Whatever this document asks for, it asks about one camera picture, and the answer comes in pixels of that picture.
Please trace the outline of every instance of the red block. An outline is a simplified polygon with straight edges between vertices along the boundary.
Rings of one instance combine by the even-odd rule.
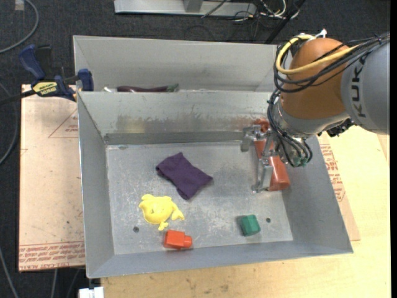
[[[192,246],[192,238],[185,235],[184,232],[168,230],[164,237],[164,247],[174,248],[180,250],[182,248],[189,248]]]

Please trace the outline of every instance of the yellow rubber duck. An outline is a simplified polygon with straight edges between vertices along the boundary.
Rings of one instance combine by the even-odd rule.
[[[151,224],[159,224],[159,231],[162,231],[168,226],[166,220],[171,214],[172,220],[185,219],[183,213],[178,209],[178,206],[171,200],[169,196],[152,196],[151,194],[145,194],[138,207],[142,209],[145,220]]]

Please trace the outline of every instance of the gray metal bin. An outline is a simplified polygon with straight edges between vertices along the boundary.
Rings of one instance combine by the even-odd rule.
[[[269,94],[78,94],[89,278],[352,252],[316,138],[308,142],[313,161],[288,168],[288,189],[251,192],[257,157],[253,146],[240,150],[242,131],[265,116]],[[155,170],[178,152],[213,177],[188,201]],[[190,235],[190,249],[163,247],[166,230],[138,208],[147,193],[172,197],[185,220],[169,220],[168,228]],[[249,214],[261,231],[245,237],[237,218]]]

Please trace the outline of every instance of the bin floor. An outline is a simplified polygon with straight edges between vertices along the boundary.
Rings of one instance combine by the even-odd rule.
[[[179,152],[213,177],[188,201],[156,172],[156,165]],[[292,240],[282,193],[251,191],[257,171],[253,147],[241,152],[239,142],[108,145],[106,155],[116,255],[166,250],[167,229],[190,235],[192,248]],[[138,208],[144,194],[170,196],[185,220],[169,218],[168,228],[159,231]],[[245,237],[237,218],[249,214],[257,217],[261,231]]]

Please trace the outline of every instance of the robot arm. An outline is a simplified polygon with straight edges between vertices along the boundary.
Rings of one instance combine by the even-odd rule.
[[[289,83],[278,87],[282,88],[280,100],[271,112],[277,126],[294,137],[306,138],[352,119],[369,131],[388,133],[390,35],[373,42],[358,52],[359,45],[348,47],[331,38],[314,38],[304,43],[290,68],[281,69],[287,75],[282,80]],[[335,49],[345,57],[357,54],[350,55],[350,61],[337,56],[335,60],[327,59],[338,53],[322,57]],[[321,57],[324,61],[313,65]],[[311,79],[326,70],[327,73]]]
[[[287,52],[296,44],[290,66]],[[337,135],[351,125],[389,134],[390,33],[343,44],[312,35],[298,35],[278,48],[274,63],[276,90],[268,103],[269,128],[244,130],[249,140],[265,140],[261,179],[255,191],[267,189],[279,156],[292,167],[310,162],[306,139],[327,131]]]

